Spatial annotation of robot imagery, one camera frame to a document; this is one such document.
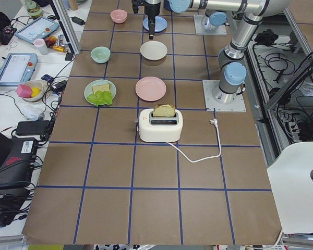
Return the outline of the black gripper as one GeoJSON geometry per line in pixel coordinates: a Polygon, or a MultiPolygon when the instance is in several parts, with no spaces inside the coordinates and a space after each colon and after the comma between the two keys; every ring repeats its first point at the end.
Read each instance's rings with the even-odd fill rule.
{"type": "Polygon", "coordinates": [[[139,7],[144,7],[145,14],[149,17],[149,39],[154,39],[155,34],[155,17],[160,14],[160,0],[132,0],[132,8],[134,14],[137,14],[139,7]]]}

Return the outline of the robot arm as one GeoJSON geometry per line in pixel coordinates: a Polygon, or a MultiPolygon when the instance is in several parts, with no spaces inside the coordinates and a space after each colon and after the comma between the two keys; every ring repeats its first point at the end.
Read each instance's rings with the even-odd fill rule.
{"type": "Polygon", "coordinates": [[[237,95],[237,90],[244,83],[247,70],[241,63],[246,47],[264,17],[273,16],[283,11],[289,1],[170,1],[170,7],[175,13],[183,13],[188,9],[204,9],[206,12],[220,13],[233,11],[243,13],[229,45],[218,55],[221,68],[221,79],[214,87],[212,96],[221,104],[230,104],[237,95]]]}

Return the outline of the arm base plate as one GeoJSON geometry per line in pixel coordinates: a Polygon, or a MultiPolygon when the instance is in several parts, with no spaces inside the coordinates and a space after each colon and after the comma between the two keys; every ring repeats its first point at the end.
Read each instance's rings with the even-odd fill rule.
{"type": "Polygon", "coordinates": [[[224,24],[213,26],[205,15],[194,15],[196,35],[226,36],[227,31],[224,24]]]}
{"type": "Polygon", "coordinates": [[[233,94],[223,93],[219,88],[219,80],[203,80],[204,100],[207,111],[216,112],[246,112],[243,95],[240,87],[233,94]]]}

